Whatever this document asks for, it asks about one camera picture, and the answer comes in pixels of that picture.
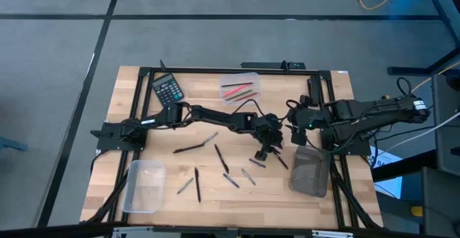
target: calculator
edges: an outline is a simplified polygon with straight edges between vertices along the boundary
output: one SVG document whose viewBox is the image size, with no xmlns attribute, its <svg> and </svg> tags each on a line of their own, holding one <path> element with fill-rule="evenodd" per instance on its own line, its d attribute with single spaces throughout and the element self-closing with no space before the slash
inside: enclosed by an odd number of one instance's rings
<svg viewBox="0 0 460 238">
<path fill-rule="evenodd" d="M 178 82 L 171 73 L 154 80 L 152 88 L 163 106 L 175 103 L 184 98 Z"/>
</svg>

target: clear plastic container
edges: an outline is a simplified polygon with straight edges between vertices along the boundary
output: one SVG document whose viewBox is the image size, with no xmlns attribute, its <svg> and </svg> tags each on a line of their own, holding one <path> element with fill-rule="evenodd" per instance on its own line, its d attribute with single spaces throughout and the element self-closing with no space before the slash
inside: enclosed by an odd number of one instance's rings
<svg viewBox="0 0 460 238">
<path fill-rule="evenodd" d="M 238 106 L 248 99 L 259 101 L 262 95 L 260 79 L 257 73 L 222 75 L 219 77 L 219 88 L 221 100 L 225 105 L 230 106 Z"/>
<path fill-rule="evenodd" d="M 165 194 L 165 166 L 159 161 L 135 160 L 129 166 L 123 211 L 151 214 L 160 209 Z"/>
</svg>

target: plastic lid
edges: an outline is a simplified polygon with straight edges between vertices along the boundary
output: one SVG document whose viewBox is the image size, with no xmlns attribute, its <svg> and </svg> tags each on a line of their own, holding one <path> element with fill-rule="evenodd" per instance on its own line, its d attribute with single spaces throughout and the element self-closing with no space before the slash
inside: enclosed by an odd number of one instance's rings
<svg viewBox="0 0 460 238">
<path fill-rule="evenodd" d="M 129 166 L 123 211 L 151 214 L 160 209 L 165 194 L 165 166 L 159 161 L 135 160 Z"/>
</svg>

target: wooden table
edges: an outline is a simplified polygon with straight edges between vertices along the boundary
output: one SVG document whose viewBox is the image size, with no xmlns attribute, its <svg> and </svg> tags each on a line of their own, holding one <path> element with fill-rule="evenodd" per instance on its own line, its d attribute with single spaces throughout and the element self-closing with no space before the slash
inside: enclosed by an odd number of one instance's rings
<svg viewBox="0 0 460 238">
<path fill-rule="evenodd" d="M 110 122 L 120 122 L 129 117 L 139 67 L 121 66 L 107 114 Z M 336 99 L 352 99 L 349 75 L 344 71 L 332 71 L 333 90 Z M 219 75 L 201 73 L 175 73 L 185 101 L 206 108 L 231 113 L 235 107 L 224 106 L 219 99 Z M 298 100 L 308 89 L 304 75 L 261 75 L 262 97 L 259 105 L 266 114 L 284 116 L 288 111 L 287 99 Z M 145 78 L 140 96 L 137 117 L 140 117 Z M 162 109 L 156 95 L 152 94 L 148 115 Z M 245 106 L 241 111 L 256 111 L 255 106 Z M 202 142 L 214 132 L 218 135 L 205 147 L 172 154 L 181 147 Z M 290 142 L 290 130 L 282 128 L 283 147 L 281 157 L 291 166 L 297 145 Z M 308 138 L 321 145 L 319 131 L 308 131 Z M 230 176 L 240 185 L 233 186 L 223 176 L 221 161 L 213 144 L 216 143 L 230 169 Z M 290 170 L 269 155 L 264 162 L 267 168 L 259 168 L 248 159 L 261 145 L 249 134 L 235 134 L 225 127 L 203 122 L 193 123 L 176 130 L 151 130 L 140 160 L 159 160 L 166 167 L 165 197 L 161 210 L 154 214 L 130 214 L 130 224 L 154 224 L 173 226 L 237 226 L 253 228 L 336 229 L 334 200 L 329 180 L 325 198 L 317 198 L 292 191 L 289 188 Z M 120 151 L 110 151 L 94 165 L 88 192 L 81 213 L 81 220 L 94 215 L 114 187 Z M 359 156 L 348 156 L 349 172 L 354 195 L 365 211 L 382 225 L 380 209 L 368 164 Z M 191 183 L 180 195 L 179 187 L 193 177 L 193 169 L 200 171 L 201 203 L 197 201 L 195 183 Z M 257 183 L 253 186 L 241 172 L 244 168 Z M 341 196 L 345 221 L 349 223 L 349 211 L 345 197 Z M 121 218 L 122 199 L 119 201 L 116 219 Z"/>
</svg>

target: concrete floor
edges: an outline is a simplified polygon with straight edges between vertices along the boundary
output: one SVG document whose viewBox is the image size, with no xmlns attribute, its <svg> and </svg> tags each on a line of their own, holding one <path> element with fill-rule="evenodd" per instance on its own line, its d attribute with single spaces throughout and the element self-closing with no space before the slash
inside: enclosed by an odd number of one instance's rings
<svg viewBox="0 0 460 238">
<path fill-rule="evenodd" d="M 369 5 L 381 0 L 365 0 Z M 440 0 L 455 27 L 450 0 Z M 0 14 L 105 14 L 110 0 L 0 0 Z M 431 0 L 392 0 L 372 12 L 356 0 L 118 0 L 115 14 L 436 14 Z M 0 153 L 0 229 L 33 226 L 93 54 L 102 20 L 0 20 L 0 136 L 27 152 Z M 238 67 L 244 61 L 302 61 L 309 69 L 347 70 L 359 100 L 399 95 L 388 66 L 426 67 L 454 48 L 439 22 L 112 20 L 88 95 L 51 225 L 80 216 L 96 139 L 120 65 Z M 413 85 L 423 80 L 409 77 Z M 429 84 L 417 94 L 431 104 Z M 393 132 L 420 126 L 399 124 Z M 382 149 L 407 138 L 394 138 Z M 394 150 L 408 157 L 434 136 Z M 394 229 L 408 224 L 386 226 Z"/>
</svg>

